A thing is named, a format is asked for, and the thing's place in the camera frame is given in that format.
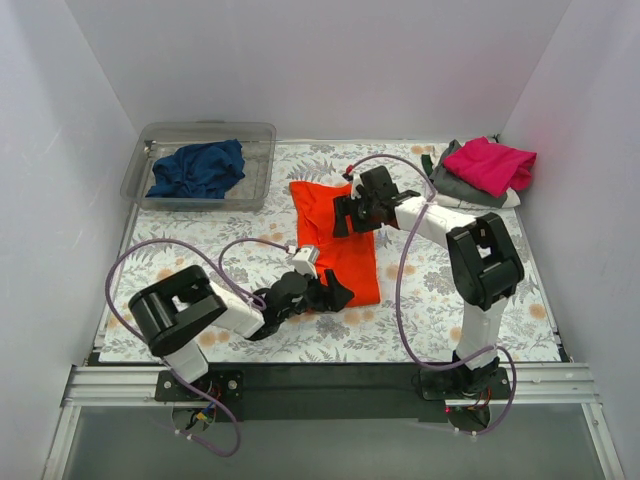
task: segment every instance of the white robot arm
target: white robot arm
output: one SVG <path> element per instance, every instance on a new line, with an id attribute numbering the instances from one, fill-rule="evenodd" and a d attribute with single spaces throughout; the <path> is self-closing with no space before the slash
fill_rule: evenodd
<path id="1" fill-rule="evenodd" d="M 315 269 L 319 251 L 306 245 L 292 248 L 293 271 L 271 287 L 255 292 L 264 306 L 242 300 L 213 286 L 205 271 L 193 265 L 136 293 L 129 309 L 151 350 L 185 381 L 192 383 L 209 371 L 195 337 L 209 325 L 242 337 L 262 340 L 278 331 L 292 315 L 307 310 L 339 311 L 353 298 L 333 271 L 325 270 L 324 283 Z"/>
<path id="2" fill-rule="evenodd" d="M 495 347 L 507 298 L 524 277 L 522 262 L 496 214 L 476 218 L 429 205 L 417 192 L 399 192 L 384 166 L 352 177 L 351 195 L 334 201 L 334 236 L 362 233 L 383 224 L 414 231 L 449 251 L 454 283 L 464 300 L 460 341 L 453 362 Z M 346 218 L 351 219 L 351 228 Z M 457 378 L 465 392 L 481 391 L 498 369 L 495 348 L 464 363 Z"/>

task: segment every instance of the wire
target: wire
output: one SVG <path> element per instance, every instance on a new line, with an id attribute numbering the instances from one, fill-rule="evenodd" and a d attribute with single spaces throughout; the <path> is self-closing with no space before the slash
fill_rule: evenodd
<path id="1" fill-rule="evenodd" d="M 222 279 L 227 283 L 227 285 L 229 285 L 238 296 L 242 297 L 243 294 L 244 295 L 248 295 L 248 296 L 252 297 L 254 299 L 254 301 L 255 301 L 256 298 L 258 298 L 258 299 L 260 299 L 260 302 L 264 305 L 264 300 L 261 297 L 259 297 L 257 295 L 254 295 L 252 292 L 249 292 L 248 290 L 245 290 L 244 288 L 240 287 L 238 284 L 235 284 L 233 282 L 233 280 L 231 280 L 231 278 L 225 273 L 224 268 L 223 268 L 224 254 L 227 253 L 227 250 L 229 250 L 234 245 L 238 245 L 239 243 L 244 243 L 244 242 L 263 243 L 265 245 L 270 245 L 272 247 L 279 248 L 280 250 L 284 250 L 285 252 L 287 252 L 288 249 L 284 245 L 280 245 L 279 243 L 271 242 L 269 240 L 263 240 L 261 238 L 245 237 L 245 238 L 239 238 L 237 240 L 234 240 L 229 245 L 224 247 L 222 249 L 222 251 L 220 252 L 220 255 L 218 255 L 218 269 L 219 269 L 219 271 L 217 273 L 222 277 Z"/>
<path id="2" fill-rule="evenodd" d="M 469 406 L 467 407 L 467 410 L 475 410 L 475 409 L 476 409 L 476 407 L 477 407 L 477 406 L 478 406 L 478 404 L 480 403 L 480 400 L 482 400 L 482 393 L 483 393 L 483 392 L 480 392 L 480 395 L 478 396 L 478 399 L 476 400 L 476 403 L 474 403 L 473 405 L 469 405 Z"/>
<path id="3" fill-rule="evenodd" d="M 176 435 L 182 435 L 187 440 L 196 442 L 198 445 L 203 446 L 204 448 L 206 448 L 210 452 L 217 453 L 216 450 L 218 450 L 218 448 L 215 445 L 213 445 L 211 442 L 208 442 L 207 440 L 205 440 L 203 438 L 198 437 L 197 435 L 193 435 L 193 434 L 189 433 L 187 430 L 178 429 L 178 428 L 175 428 L 175 426 L 174 426 L 174 428 L 168 427 L 168 426 L 163 425 L 162 423 L 158 422 L 154 418 L 150 418 L 150 420 L 156 426 L 158 426 L 158 427 L 160 427 L 160 428 L 162 428 L 164 430 L 167 430 L 169 432 L 173 432 Z M 233 455 L 233 453 L 230 454 L 230 455 L 220 455 L 220 454 L 218 454 L 218 455 L 220 455 L 222 457 L 230 457 L 231 455 Z"/>
<path id="4" fill-rule="evenodd" d="M 487 387 L 487 390 L 487 399 L 484 401 L 484 404 L 482 406 L 478 407 L 478 410 L 487 407 L 489 405 L 489 402 L 491 401 L 491 387 Z"/>
<path id="5" fill-rule="evenodd" d="M 215 410 L 215 404 L 210 403 L 209 405 L 207 405 L 205 408 L 202 409 L 201 413 L 204 413 L 206 415 L 207 413 L 209 413 L 209 410 L 211 410 L 211 407 L 214 407 L 214 410 Z"/>
<path id="6" fill-rule="evenodd" d="M 191 414 L 191 418 L 189 419 L 189 423 L 187 424 L 186 427 L 184 427 L 185 430 L 191 430 L 196 425 L 196 423 L 198 423 L 198 420 L 196 419 L 197 414 L 198 412 L 194 410 L 193 413 Z"/>

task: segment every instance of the orange shirt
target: orange shirt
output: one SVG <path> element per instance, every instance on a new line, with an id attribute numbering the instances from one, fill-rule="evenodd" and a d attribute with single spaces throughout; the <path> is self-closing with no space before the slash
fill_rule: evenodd
<path id="1" fill-rule="evenodd" d="M 326 269 L 333 270 L 338 281 L 355 294 L 348 307 L 380 303 L 373 233 L 333 237 L 333 199 L 350 194 L 351 185 L 327 187 L 310 182 L 291 182 L 289 187 L 298 211 L 298 245 L 318 247 L 318 274 Z"/>

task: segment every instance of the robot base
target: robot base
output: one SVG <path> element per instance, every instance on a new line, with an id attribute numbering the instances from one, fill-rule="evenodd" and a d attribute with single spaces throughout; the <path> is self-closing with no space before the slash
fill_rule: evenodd
<path id="1" fill-rule="evenodd" d="M 485 388 L 468 392 L 455 381 L 455 369 L 444 372 L 431 370 L 420 371 L 420 390 L 425 400 L 459 400 L 467 398 L 465 395 L 473 395 L 491 388 L 491 398 L 494 400 L 506 400 L 511 393 L 507 371 L 499 367 L 486 378 Z"/>
<path id="2" fill-rule="evenodd" d="M 244 375 L 240 370 L 216 371 L 209 367 L 209 372 L 193 382 L 193 386 L 214 398 L 219 396 L 222 403 L 233 403 L 242 399 Z M 158 375 L 154 399 L 157 402 L 206 401 L 183 387 L 168 370 Z"/>

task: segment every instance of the floral mat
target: floral mat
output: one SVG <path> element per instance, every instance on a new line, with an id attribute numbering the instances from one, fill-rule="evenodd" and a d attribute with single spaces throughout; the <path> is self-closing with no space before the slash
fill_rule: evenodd
<path id="1" fill-rule="evenodd" d="M 269 196 L 258 212 L 140 211 L 131 245 L 151 238 L 176 238 L 217 258 L 220 250 L 239 237 L 260 237 L 296 243 L 296 210 L 289 182 L 307 180 L 343 185 L 341 173 L 355 160 L 373 153 L 404 156 L 420 164 L 420 154 L 438 158 L 446 144 L 278 144 Z M 385 164 L 401 190 L 423 191 L 421 179 L 407 166 Z M 500 330 L 500 343 L 518 361 L 559 361 L 553 331 L 531 265 L 531 252 L 513 209 L 494 210 L 502 216 L 525 268 L 525 279 L 509 299 Z M 480 215 L 483 211 L 469 212 Z M 400 252 L 407 234 L 391 227 L 375 232 L 381 303 L 335 314 L 305 314 L 287 320 L 277 334 L 249 342 L 236 334 L 208 327 L 197 341 L 210 362 L 402 362 L 402 348 L 394 313 L 394 285 Z M 132 255 L 122 269 L 116 305 L 132 321 L 127 302 L 138 290 L 178 270 L 204 262 L 177 246 L 150 246 Z M 291 269 L 281 250 L 261 244 L 242 244 L 226 255 L 228 273 L 245 288 L 255 290 L 276 281 Z M 212 273 L 212 281 L 221 281 Z M 460 338 L 462 300 L 451 277 L 448 253 L 416 237 L 403 279 L 402 311 L 414 351 L 425 360 L 449 361 Z M 101 362 L 154 362 L 147 347 L 111 316 L 104 327 Z"/>

